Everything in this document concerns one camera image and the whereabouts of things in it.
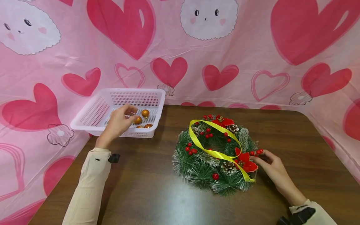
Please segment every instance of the hand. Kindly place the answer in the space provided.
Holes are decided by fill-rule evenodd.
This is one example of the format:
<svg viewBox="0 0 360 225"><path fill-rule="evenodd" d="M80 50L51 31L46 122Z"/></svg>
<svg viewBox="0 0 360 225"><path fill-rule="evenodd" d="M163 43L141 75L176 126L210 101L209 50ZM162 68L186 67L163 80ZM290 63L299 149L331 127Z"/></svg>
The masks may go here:
<svg viewBox="0 0 360 225"><path fill-rule="evenodd" d="M307 198L297 189L279 157L264 150L260 158L251 157L251 160L260 165L274 182L276 189L288 200L292 206L303 205Z"/></svg>
<svg viewBox="0 0 360 225"><path fill-rule="evenodd" d="M122 135L137 119L135 113L138 108L132 105L124 105L111 113L110 120L104 132L96 141L95 147L108 149L111 142Z"/></svg>

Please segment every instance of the beige sleeve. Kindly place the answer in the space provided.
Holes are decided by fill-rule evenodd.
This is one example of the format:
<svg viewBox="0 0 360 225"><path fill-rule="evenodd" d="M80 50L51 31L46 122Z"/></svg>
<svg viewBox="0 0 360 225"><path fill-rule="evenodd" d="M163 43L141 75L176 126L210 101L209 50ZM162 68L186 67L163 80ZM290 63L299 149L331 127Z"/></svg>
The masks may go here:
<svg viewBox="0 0 360 225"><path fill-rule="evenodd" d="M326 211L316 202L312 202L309 199L306 200L302 206L291 206L289 207L291 214L298 213L306 208L314 208L315 213L310 219L304 223L305 225L336 225L335 221L326 213Z"/></svg>
<svg viewBox="0 0 360 225"><path fill-rule="evenodd" d="M109 150L101 148L94 148L88 153L63 225L96 225L105 181L110 172L110 156Z"/></svg>

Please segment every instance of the pink backdrop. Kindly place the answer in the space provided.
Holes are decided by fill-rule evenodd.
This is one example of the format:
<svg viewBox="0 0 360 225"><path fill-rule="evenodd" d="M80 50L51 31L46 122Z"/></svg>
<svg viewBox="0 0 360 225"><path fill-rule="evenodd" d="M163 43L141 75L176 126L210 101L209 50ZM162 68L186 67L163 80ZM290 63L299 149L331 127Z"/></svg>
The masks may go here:
<svg viewBox="0 0 360 225"><path fill-rule="evenodd" d="M27 224L106 87L295 110L360 179L359 0L0 0L0 224Z"/></svg>

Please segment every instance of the white plastic basket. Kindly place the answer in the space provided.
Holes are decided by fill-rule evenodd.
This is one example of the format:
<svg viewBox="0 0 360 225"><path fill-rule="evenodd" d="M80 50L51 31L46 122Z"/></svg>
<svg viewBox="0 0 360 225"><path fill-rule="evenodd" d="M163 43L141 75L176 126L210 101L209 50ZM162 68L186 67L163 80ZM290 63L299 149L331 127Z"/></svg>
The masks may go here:
<svg viewBox="0 0 360 225"><path fill-rule="evenodd" d="M80 110L70 123L74 130L85 130L92 135L99 136L105 129L110 119L111 112L123 105L136 106L138 115L147 109L149 118L142 116L141 124L132 124L121 137L152 138L158 126L162 108L165 101L165 91L162 89L129 89L106 88L93 96ZM152 124L150 128L136 128L138 125Z"/></svg>

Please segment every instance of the brown table surface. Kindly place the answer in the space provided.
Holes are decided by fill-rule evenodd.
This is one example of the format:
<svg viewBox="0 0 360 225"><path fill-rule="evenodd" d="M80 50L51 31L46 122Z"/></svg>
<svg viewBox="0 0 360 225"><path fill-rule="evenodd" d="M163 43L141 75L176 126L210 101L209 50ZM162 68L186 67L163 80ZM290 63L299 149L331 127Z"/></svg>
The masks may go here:
<svg viewBox="0 0 360 225"><path fill-rule="evenodd" d="M360 186L301 113L257 109L164 106L155 136L118 138L111 146L121 155L107 180L98 224L276 224L288 204L263 170L248 192L221 197L184 183L172 169L180 131L190 120L221 114L250 131L259 147L282 158L294 183L337 222L359 224ZM31 225L61 224L80 176L92 137L62 177Z"/></svg>

